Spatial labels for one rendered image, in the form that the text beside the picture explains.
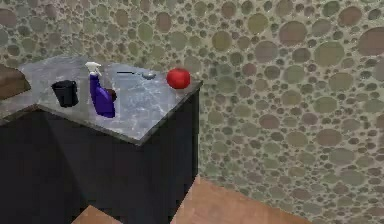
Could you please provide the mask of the black mug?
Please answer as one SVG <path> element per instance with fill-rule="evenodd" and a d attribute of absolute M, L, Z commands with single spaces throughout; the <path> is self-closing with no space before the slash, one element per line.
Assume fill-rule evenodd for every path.
<path fill-rule="evenodd" d="M 72 107 L 78 103 L 77 84 L 75 81 L 59 81 L 52 84 L 51 88 L 61 107 Z"/>

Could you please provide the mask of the brown wooden block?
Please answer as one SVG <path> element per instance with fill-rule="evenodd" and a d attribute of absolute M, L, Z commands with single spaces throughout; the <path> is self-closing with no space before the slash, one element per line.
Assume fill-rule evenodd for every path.
<path fill-rule="evenodd" d="M 0 64 L 0 100 L 5 100 L 31 89 L 25 75 L 18 69 Z"/>

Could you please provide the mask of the red apple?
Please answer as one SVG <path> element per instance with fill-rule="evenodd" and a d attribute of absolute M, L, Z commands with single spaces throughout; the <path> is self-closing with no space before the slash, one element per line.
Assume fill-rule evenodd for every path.
<path fill-rule="evenodd" d="M 168 85 L 174 89 L 185 89 L 190 85 L 190 73 L 186 69 L 171 69 L 166 76 Z"/>

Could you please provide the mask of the black cabinet with marble top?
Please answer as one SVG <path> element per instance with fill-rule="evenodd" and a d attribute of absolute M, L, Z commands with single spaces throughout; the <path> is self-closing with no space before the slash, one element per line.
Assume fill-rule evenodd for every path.
<path fill-rule="evenodd" d="M 197 174 L 200 81 L 104 65 L 116 115 L 96 114 L 84 57 L 21 66 L 31 89 L 0 101 L 0 224 L 71 224 L 94 206 L 122 224 L 169 224 Z M 154 73 L 146 80 L 118 71 Z M 51 85 L 77 84 L 61 107 Z"/>

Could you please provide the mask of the grey ladle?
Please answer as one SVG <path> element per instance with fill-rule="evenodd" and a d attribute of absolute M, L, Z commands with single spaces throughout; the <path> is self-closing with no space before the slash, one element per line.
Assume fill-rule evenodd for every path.
<path fill-rule="evenodd" d="M 132 72 L 132 71 L 118 71 L 117 74 L 139 75 L 146 80 L 151 80 L 151 79 L 154 79 L 156 77 L 156 74 L 154 74 L 154 73 Z"/>

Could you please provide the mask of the purple spray bottle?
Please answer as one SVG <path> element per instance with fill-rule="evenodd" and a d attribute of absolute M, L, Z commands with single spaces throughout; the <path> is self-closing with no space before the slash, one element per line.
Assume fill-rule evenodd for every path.
<path fill-rule="evenodd" d="M 106 118 L 115 117 L 114 101 L 116 94 L 112 89 L 106 89 L 101 86 L 99 77 L 100 64 L 96 62 L 86 62 L 85 66 L 89 71 L 89 89 L 93 106 L 98 115 Z"/>

